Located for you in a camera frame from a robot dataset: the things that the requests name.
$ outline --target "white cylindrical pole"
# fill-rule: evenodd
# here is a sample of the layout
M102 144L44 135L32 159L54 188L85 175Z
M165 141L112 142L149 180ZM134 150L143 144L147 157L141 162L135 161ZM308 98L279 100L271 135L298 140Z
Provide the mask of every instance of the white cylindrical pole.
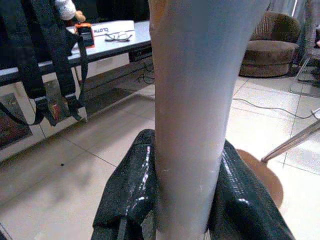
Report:
M266 0L149 0L157 239L203 238L246 46Z

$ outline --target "orange device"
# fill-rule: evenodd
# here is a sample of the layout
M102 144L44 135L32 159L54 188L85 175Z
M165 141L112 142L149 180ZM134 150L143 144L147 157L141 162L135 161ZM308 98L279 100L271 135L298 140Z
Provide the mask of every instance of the orange device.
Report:
M92 31L92 25L88 22L76 23L75 32L83 37L84 46L86 48L94 48L95 47L95 37Z

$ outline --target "buckle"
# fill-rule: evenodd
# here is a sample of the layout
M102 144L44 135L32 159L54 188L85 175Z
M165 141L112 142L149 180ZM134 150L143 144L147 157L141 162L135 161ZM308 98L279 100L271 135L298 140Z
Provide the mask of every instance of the buckle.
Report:
M35 106L41 110L41 111L46 111L49 110L48 107L48 99L46 96L41 96L41 97L37 97L34 99L35 102Z

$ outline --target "brown sofa chair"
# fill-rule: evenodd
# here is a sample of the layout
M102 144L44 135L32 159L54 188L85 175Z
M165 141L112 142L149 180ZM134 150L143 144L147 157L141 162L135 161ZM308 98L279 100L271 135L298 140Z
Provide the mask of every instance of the brown sofa chair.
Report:
M287 74L299 47L296 44L299 34L297 19L266 11L248 43L239 74L247 77Z

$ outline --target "tile floor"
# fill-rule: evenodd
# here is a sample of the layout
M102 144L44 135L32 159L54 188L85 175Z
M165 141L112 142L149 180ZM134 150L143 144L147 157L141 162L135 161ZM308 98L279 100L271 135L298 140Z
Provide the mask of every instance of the tile floor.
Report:
M234 98L309 115L320 99L288 93L292 80L239 77ZM153 94L150 85L0 163L1 228L13 240L90 239L106 181L138 132L155 127ZM314 121L234 100L226 138L260 159ZM320 239L319 144L320 133L268 164L283 185L280 212L297 240Z

